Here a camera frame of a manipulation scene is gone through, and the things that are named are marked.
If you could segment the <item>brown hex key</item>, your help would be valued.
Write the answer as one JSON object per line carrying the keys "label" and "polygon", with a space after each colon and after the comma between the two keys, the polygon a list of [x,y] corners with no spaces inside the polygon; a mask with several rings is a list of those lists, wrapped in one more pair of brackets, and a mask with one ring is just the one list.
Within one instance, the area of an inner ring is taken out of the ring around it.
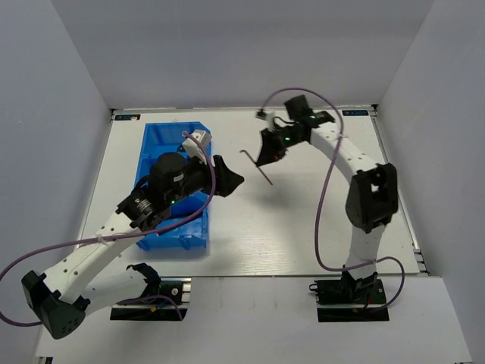
{"label": "brown hex key", "polygon": [[271,185],[273,186],[273,182],[270,180],[270,178],[262,171],[261,167],[259,167],[256,163],[256,160],[253,159],[253,157],[251,157],[251,155],[249,154],[249,152],[245,149],[241,149],[239,151],[239,153],[242,153],[244,155],[246,155],[249,159],[249,161],[257,168],[257,170],[261,173],[261,175],[264,177],[264,179]]}

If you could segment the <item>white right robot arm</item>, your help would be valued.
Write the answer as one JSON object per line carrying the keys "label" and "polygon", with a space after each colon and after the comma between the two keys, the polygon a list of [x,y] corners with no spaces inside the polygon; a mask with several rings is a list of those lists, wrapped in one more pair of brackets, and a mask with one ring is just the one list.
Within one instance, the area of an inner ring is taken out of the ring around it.
{"label": "white right robot arm", "polygon": [[386,226],[398,210],[397,171],[364,154],[343,136],[343,126],[326,111],[314,111],[305,96],[285,103],[289,122],[279,126],[277,116],[260,109],[266,121],[256,166],[278,162],[289,147],[307,142],[330,159],[349,184],[345,212],[352,225],[349,254],[342,275],[343,296],[354,303],[366,297],[377,280],[377,253]]}

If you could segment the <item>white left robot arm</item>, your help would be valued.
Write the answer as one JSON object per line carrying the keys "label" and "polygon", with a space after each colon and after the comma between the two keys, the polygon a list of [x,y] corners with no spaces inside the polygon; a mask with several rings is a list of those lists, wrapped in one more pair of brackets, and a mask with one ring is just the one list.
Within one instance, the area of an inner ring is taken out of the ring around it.
{"label": "white left robot arm", "polygon": [[128,265],[110,277],[101,278],[99,273],[142,234],[152,233],[167,220],[177,202],[197,192],[226,197],[243,183],[243,176],[231,171],[222,156],[213,160],[184,158],[176,152],[160,155],[91,244],[84,243],[41,274],[24,275],[27,303],[54,339],[68,336],[85,317],[106,306],[158,298],[161,278],[145,263]]}

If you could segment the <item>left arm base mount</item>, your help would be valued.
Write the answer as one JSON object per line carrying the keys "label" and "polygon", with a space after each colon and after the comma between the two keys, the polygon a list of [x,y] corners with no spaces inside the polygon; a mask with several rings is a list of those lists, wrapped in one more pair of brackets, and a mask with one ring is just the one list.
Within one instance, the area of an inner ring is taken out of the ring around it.
{"label": "left arm base mount", "polygon": [[162,279],[154,297],[132,299],[111,307],[113,322],[181,322],[188,311],[190,278]]}

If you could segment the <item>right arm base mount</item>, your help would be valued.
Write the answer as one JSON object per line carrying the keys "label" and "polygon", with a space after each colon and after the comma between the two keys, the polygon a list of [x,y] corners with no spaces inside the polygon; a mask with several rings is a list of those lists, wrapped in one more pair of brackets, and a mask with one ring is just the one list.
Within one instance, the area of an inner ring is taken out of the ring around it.
{"label": "right arm base mount", "polygon": [[316,298],[320,323],[388,322],[390,320],[388,308],[382,308],[386,304],[386,294],[380,279],[358,298],[350,298],[347,293],[344,293],[341,280],[314,281],[308,289]]}

